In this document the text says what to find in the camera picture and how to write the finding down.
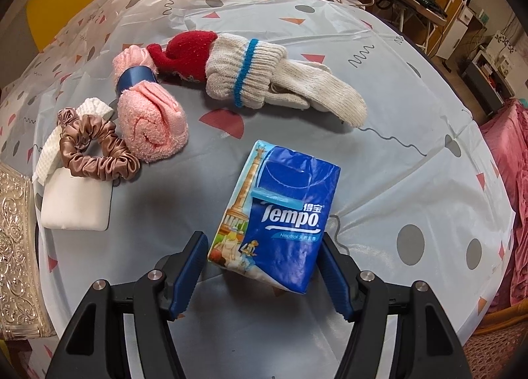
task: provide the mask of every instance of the tissue pack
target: tissue pack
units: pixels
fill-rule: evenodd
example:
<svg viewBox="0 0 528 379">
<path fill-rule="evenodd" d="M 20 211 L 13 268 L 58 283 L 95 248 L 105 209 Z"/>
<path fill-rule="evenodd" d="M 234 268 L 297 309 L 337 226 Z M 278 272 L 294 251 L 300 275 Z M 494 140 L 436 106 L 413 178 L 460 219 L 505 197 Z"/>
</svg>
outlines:
<svg viewBox="0 0 528 379">
<path fill-rule="evenodd" d="M 218 227 L 209 261 L 304 294 L 339 174 L 339 166 L 257 141 Z"/>
</svg>

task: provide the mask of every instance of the wooden floor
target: wooden floor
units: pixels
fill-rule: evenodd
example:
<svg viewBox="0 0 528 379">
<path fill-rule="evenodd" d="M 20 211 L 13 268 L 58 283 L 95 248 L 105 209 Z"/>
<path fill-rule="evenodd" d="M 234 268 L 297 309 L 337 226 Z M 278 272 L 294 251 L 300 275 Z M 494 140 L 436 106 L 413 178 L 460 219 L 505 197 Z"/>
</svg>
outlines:
<svg viewBox="0 0 528 379">
<path fill-rule="evenodd" d="M 471 111 L 471 114 L 473 114 L 473 120 L 475 120 L 479 126 L 487 122 L 489 118 L 480 106 L 477 99 L 473 96 L 473 93 L 471 93 L 471 90 L 469 90 L 469 87 L 466 85 L 466 83 L 464 83 L 462 78 L 460 78 L 460 75 L 458 75 L 455 70 L 449 73 L 442 65 L 442 61 L 443 60 L 439 57 L 432 58 L 433 64 L 437 67 L 437 69 L 440 70 L 440 72 L 442 72 L 442 74 L 445 75 L 447 80 L 449 80 L 453 86 L 457 96 L 463 102 L 464 106 L 468 108 L 469 111 Z"/>
</svg>

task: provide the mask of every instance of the brown satin scrunchie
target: brown satin scrunchie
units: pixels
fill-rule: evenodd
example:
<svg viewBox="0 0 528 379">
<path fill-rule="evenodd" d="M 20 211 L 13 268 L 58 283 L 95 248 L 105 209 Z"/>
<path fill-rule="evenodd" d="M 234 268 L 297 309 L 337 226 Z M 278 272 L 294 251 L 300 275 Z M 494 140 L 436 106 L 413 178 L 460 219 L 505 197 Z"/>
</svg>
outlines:
<svg viewBox="0 0 528 379">
<path fill-rule="evenodd" d="M 79 119 L 73 108 L 66 108 L 59 112 L 58 123 L 62 127 L 59 143 L 62 163 L 73 176 L 109 181 L 119 177 L 131 179 L 139 171 L 138 158 L 118 138 L 113 122 L 90 114 Z M 101 144 L 105 157 L 82 154 L 92 139 Z"/>
</svg>

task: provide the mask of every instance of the blue band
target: blue band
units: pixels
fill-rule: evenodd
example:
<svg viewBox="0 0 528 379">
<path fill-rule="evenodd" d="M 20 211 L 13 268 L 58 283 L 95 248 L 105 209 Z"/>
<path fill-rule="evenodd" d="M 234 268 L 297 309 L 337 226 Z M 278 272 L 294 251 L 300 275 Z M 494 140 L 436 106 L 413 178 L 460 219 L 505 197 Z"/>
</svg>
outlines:
<svg viewBox="0 0 528 379">
<path fill-rule="evenodd" d="M 247 46 L 246 55 L 244 57 L 244 62 L 242 63 L 242 67 L 240 68 L 240 72 L 238 73 L 237 80 L 234 82 L 233 86 L 233 95 L 234 95 L 234 104 L 237 107 L 242 107 L 242 98 L 240 96 L 240 93 L 242 92 L 242 86 L 244 85 L 244 80 L 247 77 L 247 74 L 249 73 L 249 70 L 251 68 L 251 61 L 253 60 L 253 55 L 255 53 L 255 48 L 257 47 L 257 43 L 259 40 L 257 38 L 253 38 L 249 45 Z"/>
<path fill-rule="evenodd" d="M 153 83 L 157 83 L 154 72 L 152 72 L 152 70 L 148 66 L 130 67 L 125 72 L 123 72 L 121 77 L 119 77 L 117 85 L 115 86 L 115 91 L 117 92 L 117 96 L 121 96 L 121 93 L 123 93 L 123 90 L 127 90 L 128 88 L 131 88 L 132 86 L 135 86 L 137 83 L 143 80 L 152 81 Z"/>
</svg>

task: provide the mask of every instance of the red glove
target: red glove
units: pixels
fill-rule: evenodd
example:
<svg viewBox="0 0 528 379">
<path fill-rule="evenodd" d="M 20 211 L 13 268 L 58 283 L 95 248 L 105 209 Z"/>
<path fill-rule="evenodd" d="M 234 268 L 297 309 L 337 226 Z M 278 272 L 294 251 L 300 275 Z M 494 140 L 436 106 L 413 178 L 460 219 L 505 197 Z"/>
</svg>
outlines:
<svg viewBox="0 0 528 379">
<path fill-rule="evenodd" d="M 160 72 L 177 74 L 188 81 L 205 82 L 205 63 L 217 35 L 206 30 L 190 30 L 169 41 L 165 52 L 159 44 L 147 45 Z"/>
</svg>

